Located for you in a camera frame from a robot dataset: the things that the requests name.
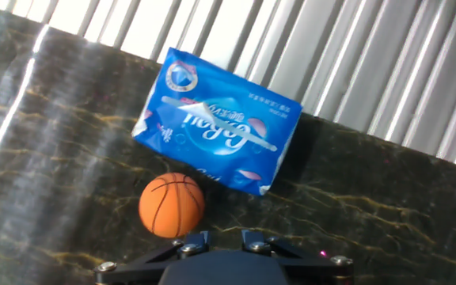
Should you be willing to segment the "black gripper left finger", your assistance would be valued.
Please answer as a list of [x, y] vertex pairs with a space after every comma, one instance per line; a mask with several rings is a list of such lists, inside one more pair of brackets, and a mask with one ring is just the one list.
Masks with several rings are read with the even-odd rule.
[[172, 263], [209, 251], [211, 235], [208, 231], [187, 234], [184, 239], [155, 249], [126, 265], [106, 261], [94, 269], [94, 282], [101, 285], [157, 284]]

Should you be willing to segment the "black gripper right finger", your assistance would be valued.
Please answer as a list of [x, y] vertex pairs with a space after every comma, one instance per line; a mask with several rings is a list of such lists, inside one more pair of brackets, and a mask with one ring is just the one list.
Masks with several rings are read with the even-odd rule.
[[279, 237], [265, 238], [260, 231], [242, 230], [241, 235], [244, 251], [273, 258], [292, 279], [312, 284], [354, 284], [354, 262], [348, 257], [314, 256]]

